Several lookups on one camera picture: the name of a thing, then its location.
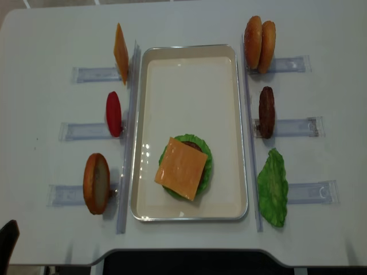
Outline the sesame bun top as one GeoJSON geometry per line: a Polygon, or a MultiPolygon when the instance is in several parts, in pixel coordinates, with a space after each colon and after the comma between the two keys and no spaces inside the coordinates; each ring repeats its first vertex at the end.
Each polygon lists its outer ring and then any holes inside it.
{"type": "Polygon", "coordinates": [[[258,15],[251,17],[244,33],[244,51],[247,65],[250,69],[256,69],[261,54],[262,23],[258,15]]]}

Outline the standing red tomato slice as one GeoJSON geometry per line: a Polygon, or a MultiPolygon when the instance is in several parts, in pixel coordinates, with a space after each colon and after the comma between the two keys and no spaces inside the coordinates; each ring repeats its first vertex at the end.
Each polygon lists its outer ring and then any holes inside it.
{"type": "Polygon", "coordinates": [[[110,92],[106,102],[106,121],[110,134],[118,138],[122,131],[122,113],[118,95],[110,92]]]}

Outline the standing brown meat patty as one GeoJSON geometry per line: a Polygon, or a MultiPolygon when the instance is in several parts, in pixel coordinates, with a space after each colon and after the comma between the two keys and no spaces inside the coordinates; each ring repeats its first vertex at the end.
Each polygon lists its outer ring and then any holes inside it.
{"type": "Polygon", "coordinates": [[[271,87],[264,87],[259,99],[259,131],[261,136],[269,139],[275,126],[275,102],[271,87]]]}

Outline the standing green lettuce leaf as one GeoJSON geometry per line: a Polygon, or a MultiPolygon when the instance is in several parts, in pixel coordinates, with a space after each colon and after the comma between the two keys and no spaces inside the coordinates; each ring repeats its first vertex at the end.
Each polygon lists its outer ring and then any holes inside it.
{"type": "Polygon", "coordinates": [[[276,148],[269,150],[257,176],[257,185],[261,215],[272,226],[283,227],[287,216],[288,181],[283,156],[276,148]]]}

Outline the standing orange cheese slice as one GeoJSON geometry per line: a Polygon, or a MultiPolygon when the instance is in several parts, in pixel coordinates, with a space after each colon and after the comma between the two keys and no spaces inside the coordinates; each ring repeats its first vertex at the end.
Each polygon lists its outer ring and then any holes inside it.
{"type": "Polygon", "coordinates": [[[129,56],[120,23],[118,23],[116,27],[114,56],[123,81],[123,85],[126,85],[128,79],[129,56]]]}

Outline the clear holder track tomato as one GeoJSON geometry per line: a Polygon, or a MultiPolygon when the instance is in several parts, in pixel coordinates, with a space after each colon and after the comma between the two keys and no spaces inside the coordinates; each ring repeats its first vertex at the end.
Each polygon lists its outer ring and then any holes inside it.
{"type": "Polygon", "coordinates": [[[121,125],[119,136],[113,137],[106,123],[61,123],[58,139],[62,142],[75,140],[106,140],[123,136],[124,124],[121,125]]]}

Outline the clear holder track cheese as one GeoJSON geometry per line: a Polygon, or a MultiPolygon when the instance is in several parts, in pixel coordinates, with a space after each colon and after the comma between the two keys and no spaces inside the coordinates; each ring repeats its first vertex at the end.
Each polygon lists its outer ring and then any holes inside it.
{"type": "Polygon", "coordinates": [[[120,81],[121,75],[115,67],[112,68],[79,68],[72,69],[72,83],[94,83],[120,81]]]}

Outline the clear holder track lettuce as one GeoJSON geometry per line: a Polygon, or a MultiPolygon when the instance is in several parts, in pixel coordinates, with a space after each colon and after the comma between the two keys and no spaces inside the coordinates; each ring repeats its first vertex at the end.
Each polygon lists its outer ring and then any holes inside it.
{"type": "Polygon", "coordinates": [[[292,183],[288,185],[288,204],[332,204],[339,202],[335,180],[316,183],[292,183]]]}

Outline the brown patty in burger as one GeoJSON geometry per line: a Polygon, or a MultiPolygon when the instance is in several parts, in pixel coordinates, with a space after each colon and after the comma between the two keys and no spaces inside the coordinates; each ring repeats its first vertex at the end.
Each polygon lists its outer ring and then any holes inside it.
{"type": "MultiPolygon", "coordinates": [[[[184,141],[183,144],[186,144],[186,145],[196,149],[197,151],[202,152],[202,149],[194,142],[184,141]]],[[[202,182],[204,180],[204,175],[205,175],[205,168],[202,171],[201,178],[200,178],[200,181],[199,181],[199,185],[202,184],[202,182]]]]}

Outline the white rectangular tray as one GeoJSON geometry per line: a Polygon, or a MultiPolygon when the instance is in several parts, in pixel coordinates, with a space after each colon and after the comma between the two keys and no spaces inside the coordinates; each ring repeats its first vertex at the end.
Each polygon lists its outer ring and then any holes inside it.
{"type": "Polygon", "coordinates": [[[237,55],[226,44],[148,49],[136,101],[130,207],[142,222],[235,220],[248,208],[237,55]],[[204,141],[194,201],[155,183],[169,138],[204,141]]]}

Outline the standing bun bottom half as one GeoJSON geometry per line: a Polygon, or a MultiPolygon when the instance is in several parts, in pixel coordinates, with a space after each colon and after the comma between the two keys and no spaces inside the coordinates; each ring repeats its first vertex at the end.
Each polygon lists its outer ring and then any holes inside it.
{"type": "Polygon", "coordinates": [[[93,215],[103,214],[110,193],[110,169],[100,153],[89,156],[83,177],[83,196],[88,210],[93,215]]]}

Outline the clear holder track patty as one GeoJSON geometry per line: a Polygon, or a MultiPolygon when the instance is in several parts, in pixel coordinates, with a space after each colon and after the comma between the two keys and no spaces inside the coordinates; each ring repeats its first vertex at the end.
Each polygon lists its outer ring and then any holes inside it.
{"type": "Polygon", "coordinates": [[[275,120],[271,137],[324,137],[323,117],[275,120]]]}

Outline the clear holder track left bun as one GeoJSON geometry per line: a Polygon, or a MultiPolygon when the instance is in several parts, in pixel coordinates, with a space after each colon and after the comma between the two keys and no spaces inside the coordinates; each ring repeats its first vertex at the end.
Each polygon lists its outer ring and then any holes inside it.
{"type": "Polygon", "coordinates": [[[48,207],[85,206],[82,185],[67,186],[50,184],[46,205],[48,207]]]}

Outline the black chair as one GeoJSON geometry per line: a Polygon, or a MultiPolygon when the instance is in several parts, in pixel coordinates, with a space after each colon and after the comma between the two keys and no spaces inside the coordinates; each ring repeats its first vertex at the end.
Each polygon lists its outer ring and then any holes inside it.
{"type": "Polygon", "coordinates": [[[0,273],[6,274],[10,257],[19,238],[19,228],[16,220],[10,220],[0,231],[0,273]]]}

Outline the right long clear rail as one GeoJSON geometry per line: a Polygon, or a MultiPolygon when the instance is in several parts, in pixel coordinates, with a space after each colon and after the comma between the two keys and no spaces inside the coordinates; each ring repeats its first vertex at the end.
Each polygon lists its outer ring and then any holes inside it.
{"type": "Polygon", "coordinates": [[[251,114],[251,97],[249,93],[248,86],[248,67],[245,58],[245,43],[244,43],[244,33],[241,36],[242,43],[242,67],[243,67],[243,86],[244,86],[244,97],[247,110],[247,126],[249,132],[249,155],[251,160],[251,173],[252,173],[252,188],[253,188],[253,200],[255,206],[255,216],[256,216],[256,228],[257,232],[263,232],[263,219],[259,209],[259,193],[257,187],[257,162],[256,162],[256,150],[254,142],[254,131],[252,126],[252,114],[251,114]]]}

